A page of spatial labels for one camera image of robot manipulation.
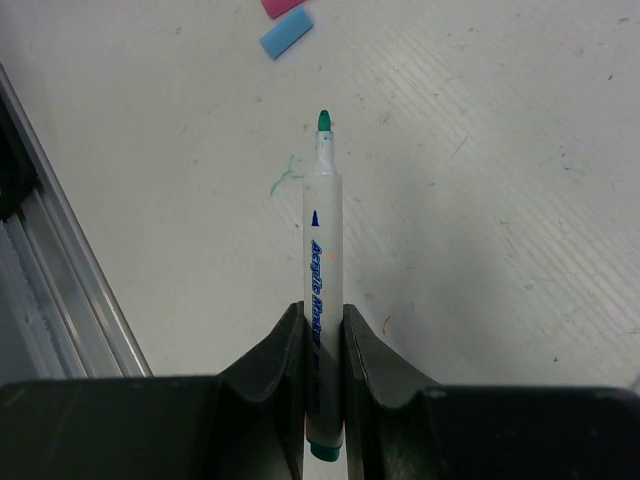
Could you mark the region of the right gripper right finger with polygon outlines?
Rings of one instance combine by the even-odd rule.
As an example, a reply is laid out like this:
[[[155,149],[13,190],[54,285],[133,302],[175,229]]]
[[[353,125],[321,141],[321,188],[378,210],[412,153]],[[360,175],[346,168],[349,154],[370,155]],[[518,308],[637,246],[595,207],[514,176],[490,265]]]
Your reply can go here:
[[[639,397],[611,387],[451,386],[342,323],[352,479],[635,479]]]

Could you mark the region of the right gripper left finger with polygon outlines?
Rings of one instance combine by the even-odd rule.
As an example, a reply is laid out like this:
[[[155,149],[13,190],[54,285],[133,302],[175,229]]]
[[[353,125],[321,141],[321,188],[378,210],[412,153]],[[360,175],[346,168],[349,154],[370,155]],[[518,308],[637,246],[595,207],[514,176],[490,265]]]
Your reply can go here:
[[[214,376],[43,380],[1,390],[5,479],[299,479],[300,304]]]

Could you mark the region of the teal cap marker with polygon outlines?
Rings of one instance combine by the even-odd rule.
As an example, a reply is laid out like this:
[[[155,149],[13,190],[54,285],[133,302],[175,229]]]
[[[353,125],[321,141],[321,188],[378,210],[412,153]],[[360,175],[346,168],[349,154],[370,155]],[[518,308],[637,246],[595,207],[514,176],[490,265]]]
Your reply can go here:
[[[343,181],[334,159],[328,111],[319,113],[316,159],[303,177],[303,266],[306,346],[306,439],[317,459],[334,462],[343,444]]]

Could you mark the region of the blue marker cap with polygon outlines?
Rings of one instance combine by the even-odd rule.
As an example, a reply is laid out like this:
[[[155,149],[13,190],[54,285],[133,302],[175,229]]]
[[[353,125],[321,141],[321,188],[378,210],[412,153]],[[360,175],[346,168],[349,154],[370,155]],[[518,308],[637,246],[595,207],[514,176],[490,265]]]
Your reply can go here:
[[[313,26],[312,18],[307,10],[299,6],[262,36],[259,43],[268,57],[276,60],[307,34]]]

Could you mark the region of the pink marker cap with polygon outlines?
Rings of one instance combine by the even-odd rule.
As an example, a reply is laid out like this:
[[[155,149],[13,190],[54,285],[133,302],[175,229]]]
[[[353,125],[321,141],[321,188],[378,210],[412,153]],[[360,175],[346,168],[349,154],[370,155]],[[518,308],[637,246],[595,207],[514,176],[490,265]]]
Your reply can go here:
[[[302,4],[305,0],[261,0],[266,14],[273,20]]]

